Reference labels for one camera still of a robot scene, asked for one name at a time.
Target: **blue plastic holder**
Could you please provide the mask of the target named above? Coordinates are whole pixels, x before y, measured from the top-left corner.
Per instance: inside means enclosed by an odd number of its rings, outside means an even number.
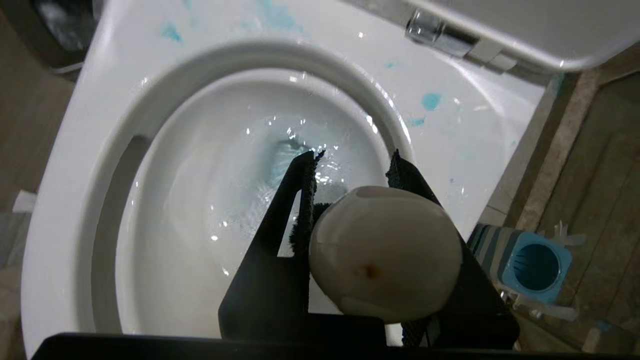
[[[562,245],[534,233],[522,233],[500,280],[526,297],[553,304],[571,261],[571,252]]]

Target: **white ceramic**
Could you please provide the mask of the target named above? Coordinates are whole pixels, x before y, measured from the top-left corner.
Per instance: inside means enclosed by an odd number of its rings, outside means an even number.
[[[333,203],[309,245],[311,274],[340,311],[385,323],[439,311],[461,264],[456,227],[440,206],[382,186],[355,188]]]
[[[463,237],[543,92],[416,45],[403,29],[340,1],[108,2],[31,219],[21,294],[29,356],[50,335],[104,332],[104,319],[118,318],[115,305],[101,303],[115,301],[102,288],[115,278],[113,255],[100,249],[114,244],[120,219],[107,191],[126,196],[119,169],[135,167],[136,149],[145,150],[132,139],[154,139],[216,80],[264,67],[307,71],[347,94],[385,146],[418,166]]]

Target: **chrome hinge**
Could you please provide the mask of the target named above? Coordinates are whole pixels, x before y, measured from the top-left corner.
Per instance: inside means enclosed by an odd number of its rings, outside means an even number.
[[[503,47],[491,40],[477,39],[457,29],[447,27],[442,19],[416,10],[406,25],[408,38],[458,58],[487,65],[494,70],[507,71],[517,61],[501,54]]]

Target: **brown spot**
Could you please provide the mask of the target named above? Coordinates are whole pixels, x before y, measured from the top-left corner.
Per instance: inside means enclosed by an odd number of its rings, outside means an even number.
[[[356,275],[364,276],[373,280],[380,277],[380,269],[376,265],[364,265],[354,270]]]

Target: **dark object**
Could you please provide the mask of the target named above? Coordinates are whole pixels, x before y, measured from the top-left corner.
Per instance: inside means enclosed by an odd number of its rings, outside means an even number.
[[[222,338],[310,345],[383,348],[382,320],[364,316],[309,314],[308,239],[313,229],[313,152],[293,159],[218,309]],[[293,201],[302,191],[293,258],[278,249]]]
[[[541,291],[553,285],[558,278],[560,264],[550,248],[531,244],[523,247],[513,262],[516,279],[527,289]]]
[[[418,169],[396,151],[387,172],[389,186],[406,190],[442,206]],[[520,327],[500,299],[473,254],[462,243],[458,282],[444,308],[434,315],[403,323],[403,344],[419,346],[422,338],[439,348],[511,349]]]
[[[212,339],[168,338],[159,336],[59,334],[46,339],[33,360],[48,359],[629,359],[612,354],[524,354],[505,350],[465,350],[431,348],[333,347],[293,343],[252,343]]]
[[[0,9],[45,67],[55,74],[80,69],[97,25],[92,0],[0,0]]]
[[[218,311],[223,338],[385,344],[384,329],[381,322],[375,325],[376,319],[307,313],[308,242],[319,216],[314,216],[314,172],[321,156],[314,159],[312,152],[306,152],[296,157],[287,170]],[[416,193],[440,205],[417,168],[397,151],[387,177],[390,187]],[[291,235],[294,257],[278,258],[287,218],[299,190],[300,213]],[[403,324],[403,343],[416,347],[426,338],[432,347],[511,349],[520,328],[462,238],[460,242],[463,264],[456,288],[439,313]],[[358,319],[366,319],[372,327]]]

